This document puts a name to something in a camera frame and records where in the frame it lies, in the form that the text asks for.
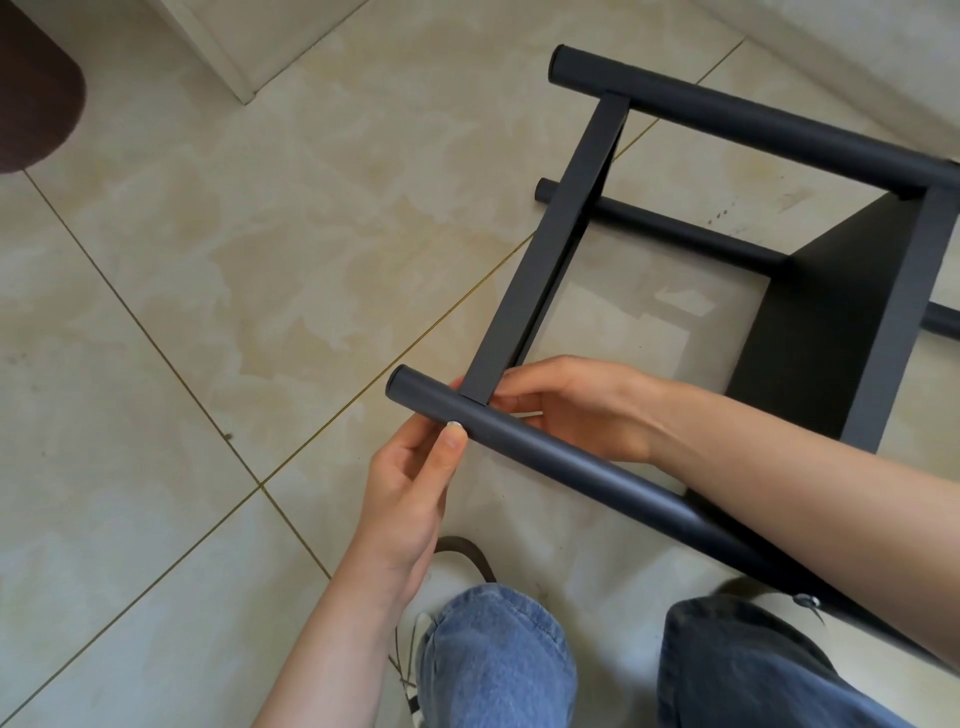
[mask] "forearm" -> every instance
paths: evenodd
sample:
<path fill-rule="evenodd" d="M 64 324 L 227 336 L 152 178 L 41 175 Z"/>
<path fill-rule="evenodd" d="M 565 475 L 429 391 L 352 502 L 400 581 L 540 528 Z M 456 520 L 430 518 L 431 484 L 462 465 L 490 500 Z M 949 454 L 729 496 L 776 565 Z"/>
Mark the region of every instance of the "forearm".
<path fill-rule="evenodd" d="M 396 588 L 348 553 L 303 627 L 254 728 L 373 725 Z"/>
<path fill-rule="evenodd" d="M 686 385 L 638 416 L 657 467 L 960 664 L 960 486 Z"/>

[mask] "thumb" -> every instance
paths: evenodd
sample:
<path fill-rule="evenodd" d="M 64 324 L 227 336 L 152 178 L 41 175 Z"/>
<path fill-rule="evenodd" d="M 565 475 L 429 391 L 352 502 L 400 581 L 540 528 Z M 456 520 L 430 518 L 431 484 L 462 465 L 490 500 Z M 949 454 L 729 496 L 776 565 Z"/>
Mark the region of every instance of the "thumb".
<path fill-rule="evenodd" d="M 413 492 L 417 500 L 428 501 L 430 505 L 440 501 L 466 448 L 467 431 L 460 423 L 448 423 L 426 456 L 420 473 L 414 478 Z"/>

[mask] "white sneaker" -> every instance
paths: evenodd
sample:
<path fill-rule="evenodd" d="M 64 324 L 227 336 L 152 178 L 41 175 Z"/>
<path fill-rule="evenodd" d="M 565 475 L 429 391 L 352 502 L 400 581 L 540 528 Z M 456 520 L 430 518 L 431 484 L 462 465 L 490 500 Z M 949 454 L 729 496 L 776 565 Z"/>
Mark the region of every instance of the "white sneaker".
<path fill-rule="evenodd" d="M 496 581 L 487 558 L 472 542 L 459 536 L 438 539 L 433 559 L 417 595 L 403 611 L 394 631 L 391 658 L 400 670 L 400 683 L 407 695 L 415 728 L 423 725 L 417 700 L 417 648 L 433 625 L 434 617 L 454 596 L 471 587 Z"/>

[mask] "fingernail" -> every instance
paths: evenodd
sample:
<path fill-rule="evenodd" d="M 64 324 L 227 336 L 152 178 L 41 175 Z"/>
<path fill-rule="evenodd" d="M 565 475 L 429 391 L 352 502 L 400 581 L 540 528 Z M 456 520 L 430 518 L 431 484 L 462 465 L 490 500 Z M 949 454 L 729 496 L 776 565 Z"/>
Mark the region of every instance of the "fingernail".
<path fill-rule="evenodd" d="M 456 449 L 466 441 L 467 431 L 464 430 L 464 426 L 460 423 L 450 421 L 446 424 L 446 427 L 444 427 L 440 439 L 447 447 Z"/>

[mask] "tile floor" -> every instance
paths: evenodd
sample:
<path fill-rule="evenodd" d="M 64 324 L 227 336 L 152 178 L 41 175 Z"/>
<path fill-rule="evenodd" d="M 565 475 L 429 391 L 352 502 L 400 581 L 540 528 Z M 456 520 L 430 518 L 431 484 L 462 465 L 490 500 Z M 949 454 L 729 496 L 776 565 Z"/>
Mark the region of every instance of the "tile floor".
<path fill-rule="evenodd" d="M 590 100 L 546 82 L 556 43 L 889 136 L 681 0 L 371 0 L 245 108 L 140 0 L 18 4 L 89 92 L 60 150 L 0 178 L 0 721 L 17 728 L 249 724 L 405 416 L 383 373 L 465 369 L 539 219 L 534 183 L 586 123 Z M 612 196 L 785 251 L 877 194 L 639 114 L 621 152 Z M 594 227 L 531 356 L 720 389 L 762 291 Z M 934 298 L 960 306 L 957 246 Z M 922 335 L 884 453 L 960 479 L 958 381 L 960 349 Z M 445 529 L 561 620 L 578 724 L 636 724 L 666 608 L 727 575 L 473 446 Z M 829 634 L 858 687 L 955 724 L 952 678 Z M 377 722 L 406 725 L 387 675 Z"/>

